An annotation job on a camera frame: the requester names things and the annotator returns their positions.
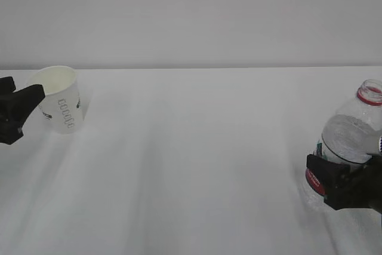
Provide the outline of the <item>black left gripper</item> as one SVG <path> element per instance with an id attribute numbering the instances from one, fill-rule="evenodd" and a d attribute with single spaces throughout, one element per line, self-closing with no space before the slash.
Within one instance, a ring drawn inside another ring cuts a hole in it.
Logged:
<path id="1" fill-rule="evenodd" d="M 16 90 L 12 76 L 0 78 L 1 143 L 11 145 L 23 136 L 22 126 L 45 98 L 41 84 Z"/>

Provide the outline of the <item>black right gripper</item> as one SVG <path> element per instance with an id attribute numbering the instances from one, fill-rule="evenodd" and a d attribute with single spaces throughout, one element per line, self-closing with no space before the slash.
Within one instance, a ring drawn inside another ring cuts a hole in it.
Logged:
<path id="1" fill-rule="evenodd" d="M 306 180 L 334 210 L 368 208 L 381 213 L 381 157 L 352 172 L 349 164 L 327 161 L 314 154 L 306 158 Z"/>

